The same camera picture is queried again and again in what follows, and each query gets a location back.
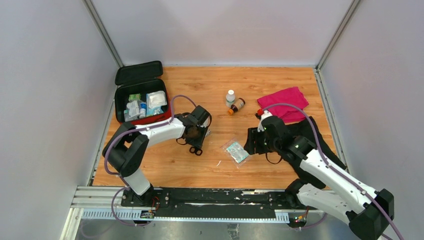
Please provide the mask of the black handled scissors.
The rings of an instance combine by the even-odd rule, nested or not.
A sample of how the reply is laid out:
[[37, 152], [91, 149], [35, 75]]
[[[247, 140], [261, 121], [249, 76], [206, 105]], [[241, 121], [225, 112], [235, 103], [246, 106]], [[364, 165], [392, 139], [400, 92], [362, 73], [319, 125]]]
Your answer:
[[189, 152], [191, 154], [195, 154], [196, 156], [201, 156], [203, 154], [202, 147], [203, 147], [205, 138], [209, 134], [210, 134], [210, 130], [208, 128], [202, 128], [199, 131], [199, 134], [197, 136], [188, 140], [187, 143], [190, 145]]

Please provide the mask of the blue plaster pack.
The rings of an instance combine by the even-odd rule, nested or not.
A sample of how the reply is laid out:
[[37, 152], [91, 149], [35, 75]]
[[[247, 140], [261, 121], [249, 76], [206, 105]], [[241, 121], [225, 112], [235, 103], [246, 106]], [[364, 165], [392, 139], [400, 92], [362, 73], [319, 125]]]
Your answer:
[[163, 114], [163, 113], [164, 113], [164, 111], [162, 110], [161, 106], [154, 107], [154, 108], [148, 107], [147, 110], [146, 110], [146, 116], [147, 117], [160, 115], [160, 114]]

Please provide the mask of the white gauze pack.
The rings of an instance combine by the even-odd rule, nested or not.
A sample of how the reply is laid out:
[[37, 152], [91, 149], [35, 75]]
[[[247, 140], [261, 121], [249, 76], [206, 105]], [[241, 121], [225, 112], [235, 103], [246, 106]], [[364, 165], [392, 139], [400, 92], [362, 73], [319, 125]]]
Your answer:
[[167, 96], [163, 90], [151, 92], [146, 95], [147, 106], [150, 109], [159, 108], [167, 105]]

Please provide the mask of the white blue small bottle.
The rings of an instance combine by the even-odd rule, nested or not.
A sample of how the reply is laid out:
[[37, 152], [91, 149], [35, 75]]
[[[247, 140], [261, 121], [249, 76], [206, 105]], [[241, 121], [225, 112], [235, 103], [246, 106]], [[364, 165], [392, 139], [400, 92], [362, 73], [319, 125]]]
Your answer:
[[139, 107], [140, 108], [138, 118], [143, 119], [147, 116], [147, 104], [145, 102], [140, 102]]

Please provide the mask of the alcohol wipes plastic bag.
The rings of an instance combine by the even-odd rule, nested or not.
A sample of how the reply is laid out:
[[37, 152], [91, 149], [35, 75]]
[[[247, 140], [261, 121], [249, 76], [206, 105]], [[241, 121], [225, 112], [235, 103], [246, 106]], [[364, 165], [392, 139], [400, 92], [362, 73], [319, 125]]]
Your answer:
[[133, 100], [126, 104], [127, 115], [129, 118], [135, 118], [140, 115], [140, 101]]

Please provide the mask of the green small packet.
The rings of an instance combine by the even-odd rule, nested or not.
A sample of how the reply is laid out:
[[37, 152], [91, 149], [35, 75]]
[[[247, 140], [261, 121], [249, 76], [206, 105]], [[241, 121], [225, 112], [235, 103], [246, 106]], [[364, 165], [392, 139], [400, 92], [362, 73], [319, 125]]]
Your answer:
[[132, 102], [132, 101], [139, 101], [141, 100], [141, 94], [140, 93], [136, 93], [136, 94], [130, 94], [128, 96], [128, 101]]

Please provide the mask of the teal topped blister bag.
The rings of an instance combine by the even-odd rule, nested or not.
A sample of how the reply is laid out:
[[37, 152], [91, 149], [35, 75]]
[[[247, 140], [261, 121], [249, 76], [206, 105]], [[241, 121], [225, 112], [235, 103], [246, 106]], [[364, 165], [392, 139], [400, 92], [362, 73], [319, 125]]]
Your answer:
[[127, 110], [125, 110], [123, 113], [124, 113], [124, 121], [125, 121], [125, 122], [130, 122], [130, 121], [132, 121], [132, 120], [133, 120], [133, 119], [130, 117], [129, 112], [128, 112]]

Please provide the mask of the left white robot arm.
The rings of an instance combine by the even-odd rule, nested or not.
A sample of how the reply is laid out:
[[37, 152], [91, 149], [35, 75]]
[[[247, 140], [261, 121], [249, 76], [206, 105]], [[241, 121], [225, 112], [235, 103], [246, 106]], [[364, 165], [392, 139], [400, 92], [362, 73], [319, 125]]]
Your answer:
[[104, 147], [102, 155], [134, 194], [135, 202], [146, 207], [154, 199], [154, 187], [140, 169], [147, 149], [167, 140], [183, 140], [183, 145], [190, 146], [191, 154], [200, 156], [211, 122], [212, 115], [198, 105], [192, 112], [176, 114], [156, 123], [123, 123]]

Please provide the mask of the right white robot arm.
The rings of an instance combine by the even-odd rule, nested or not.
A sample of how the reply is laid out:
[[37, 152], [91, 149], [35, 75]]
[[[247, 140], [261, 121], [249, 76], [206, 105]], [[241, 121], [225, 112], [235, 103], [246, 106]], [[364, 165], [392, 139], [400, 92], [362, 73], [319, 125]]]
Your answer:
[[379, 240], [394, 220], [395, 198], [350, 175], [321, 149], [317, 129], [306, 118], [312, 136], [293, 132], [282, 119], [268, 112], [257, 114], [257, 127], [248, 129], [244, 149], [250, 155], [277, 153], [298, 178], [287, 188], [286, 204], [321, 210], [348, 225], [361, 240]]

